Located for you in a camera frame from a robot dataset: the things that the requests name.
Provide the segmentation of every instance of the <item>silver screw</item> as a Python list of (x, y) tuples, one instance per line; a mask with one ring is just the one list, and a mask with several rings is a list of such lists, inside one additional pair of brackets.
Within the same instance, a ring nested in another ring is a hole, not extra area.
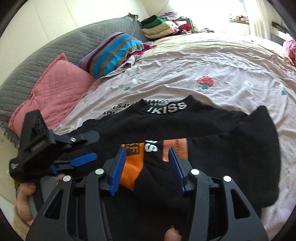
[(103, 173), (104, 173), (104, 170), (101, 168), (96, 170), (96, 174), (98, 174), (98, 175), (101, 175)]
[(231, 181), (231, 177), (230, 176), (224, 176), (223, 180), (226, 182), (230, 182)]
[(198, 174), (200, 173), (200, 171), (197, 170), (197, 169), (192, 169), (190, 172), (191, 172), (193, 175), (198, 175)]
[(68, 181), (70, 181), (71, 180), (71, 177), (70, 176), (64, 176), (63, 177), (63, 181), (64, 182), (68, 182)]

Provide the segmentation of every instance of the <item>pink plush object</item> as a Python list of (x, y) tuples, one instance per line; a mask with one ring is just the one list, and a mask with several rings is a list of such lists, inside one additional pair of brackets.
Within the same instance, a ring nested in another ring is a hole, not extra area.
[(289, 40), (284, 43), (284, 48), (289, 58), (295, 63), (295, 53), (296, 53), (296, 42), (295, 40)]
[(16, 108), (8, 127), (20, 135), (26, 113), (39, 109), (47, 127), (56, 128), (94, 82), (93, 76), (60, 54), (43, 72), (28, 99)]

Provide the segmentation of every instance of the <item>hanging cord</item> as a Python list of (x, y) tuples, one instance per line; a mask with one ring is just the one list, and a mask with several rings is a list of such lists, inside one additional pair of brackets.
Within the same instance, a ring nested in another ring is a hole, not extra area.
[(162, 9), (161, 9), (156, 15), (158, 15), (159, 13), (161, 13), (161, 12), (167, 7), (169, 1), (170, 1), (170, 0), (168, 0), (168, 1), (166, 2), (166, 4), (163, 6), (163, 8), (162, 8)]

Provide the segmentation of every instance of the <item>striped pillow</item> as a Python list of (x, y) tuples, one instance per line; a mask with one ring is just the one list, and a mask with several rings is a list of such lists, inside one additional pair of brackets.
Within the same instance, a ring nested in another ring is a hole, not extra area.
[(78, 66), (98, 79), (117, 69), (128, 54), (143, 49), (142, 41), (132, 35), (115, 32), (80, 60)]

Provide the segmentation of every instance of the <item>quilted headboard cover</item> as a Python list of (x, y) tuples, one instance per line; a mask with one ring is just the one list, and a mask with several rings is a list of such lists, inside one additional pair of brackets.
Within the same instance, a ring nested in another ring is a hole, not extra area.
[(28, 98), (47, 66), (63, 52), (68, 61), (78, 64), (84, 56), (98, 47), (104, 38), (114, 32), (124, 32), (143, 42), (148, 41), (137, 19), (138, 15), (128, 14), (66, 33), (31, 54), (8, 76), (0, 87), (0, 127), (15, 147), (19, 144), (19, 137), (8, 129), (9, 119), (14, 110)]

